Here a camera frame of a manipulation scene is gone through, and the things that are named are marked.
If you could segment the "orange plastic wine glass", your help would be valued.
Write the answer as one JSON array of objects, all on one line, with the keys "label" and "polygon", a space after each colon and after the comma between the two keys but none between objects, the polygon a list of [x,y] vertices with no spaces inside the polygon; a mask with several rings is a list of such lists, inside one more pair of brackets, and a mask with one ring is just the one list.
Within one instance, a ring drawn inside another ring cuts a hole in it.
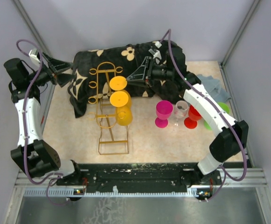
[{"label": "orange plastic wine glass", "polygon": [[114,91],[120,91],[127,86],[127,80],[123,76],[115,76],[110,80],[109,86]]}]

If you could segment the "pink plastic wine glass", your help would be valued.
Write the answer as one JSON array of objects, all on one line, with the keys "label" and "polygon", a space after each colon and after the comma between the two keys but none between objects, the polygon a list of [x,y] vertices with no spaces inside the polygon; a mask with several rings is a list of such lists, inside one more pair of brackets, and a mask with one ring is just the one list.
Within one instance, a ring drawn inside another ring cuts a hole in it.
[{"label": "pink plastic wine glass", "polygon": [[168,125],[168,118],[171,116],[174,110],[173,105],[167,101],[162,100],[156,105],[156,116],[155,125],[158,128],[165,128]]}]

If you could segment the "clear wine glass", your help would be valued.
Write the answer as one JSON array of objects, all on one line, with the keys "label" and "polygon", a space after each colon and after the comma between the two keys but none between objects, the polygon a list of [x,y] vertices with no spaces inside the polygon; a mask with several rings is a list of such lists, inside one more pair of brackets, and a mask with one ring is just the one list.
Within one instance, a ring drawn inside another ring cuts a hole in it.
[{"label": "clear wine glass", "polygon": [[179,120],[187,115],[189,106],[186,101],[180,100],[174,107],[174,125],[178,126]]}]

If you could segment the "red plastic wine glass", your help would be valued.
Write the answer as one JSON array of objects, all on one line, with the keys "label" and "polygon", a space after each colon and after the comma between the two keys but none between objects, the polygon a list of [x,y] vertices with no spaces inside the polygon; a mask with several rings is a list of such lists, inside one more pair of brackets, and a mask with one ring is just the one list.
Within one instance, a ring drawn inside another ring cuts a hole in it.
[{"label": "red plastic wine glass", "polygon": [[195,129],[198,121],[202,119],[199,112],[191,105],[188,110],[188,117],[184,120],[184,125],[188,129]]}]

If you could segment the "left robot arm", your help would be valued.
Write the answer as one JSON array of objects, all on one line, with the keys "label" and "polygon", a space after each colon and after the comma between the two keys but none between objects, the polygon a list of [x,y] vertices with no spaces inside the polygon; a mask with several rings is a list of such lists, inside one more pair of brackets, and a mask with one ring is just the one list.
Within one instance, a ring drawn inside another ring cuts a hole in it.
[{"label": "left robot arm", "polygon": [[39,87],[48,82],[65,86],[74,78],[66,73],[73,64],[54,59],[45,53],[31,52],[29,57],[35,64],[39,64],[41,58],[47,63],[40,64],[38,71],[32,73],[28,72],[19,58],[4,63],[12,79],[9,87],[11,100],[18,113],[20,131],[17,148],[11,151],[11,158],[30,179],[53,174],[78,185],[83,179],[79,166],[73,160],[60,159],[57,151],[43,140],[40,118]]}]

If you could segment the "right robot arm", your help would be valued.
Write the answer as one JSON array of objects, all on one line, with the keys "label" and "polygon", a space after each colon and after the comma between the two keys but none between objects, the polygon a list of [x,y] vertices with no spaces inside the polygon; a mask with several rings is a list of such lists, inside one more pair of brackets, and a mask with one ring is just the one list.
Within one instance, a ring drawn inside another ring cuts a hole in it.
[{"label": "right robot arm", "polygon": [[145,57],[142,64],[127,77],[128,84],[153,87],[157,81],[171,81],[183,99],[187,101],[207,122],[215,139],[209,146],[209,153],[197,163],[195,181],[204,185],[230,157],[244,153],[248,137],[248,124],[237,121],[227,114],[205,89],[201,80],[187,70],[185,54],[172,48],[166,53],[166,64],[156,64],[152,57]]}]

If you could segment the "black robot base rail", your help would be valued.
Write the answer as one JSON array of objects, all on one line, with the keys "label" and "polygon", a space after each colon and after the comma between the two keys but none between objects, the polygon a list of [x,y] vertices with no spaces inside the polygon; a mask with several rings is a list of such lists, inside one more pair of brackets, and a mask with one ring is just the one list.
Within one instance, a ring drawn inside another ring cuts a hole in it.
[{"label": "black robot base rail", "polygon": [[78,164],[77,172],[57,181],[58,186],[82,186],[88,193],[185,193],[189,187],[208,188],[222,183],[218,170],[203,175],[196,163]]}]

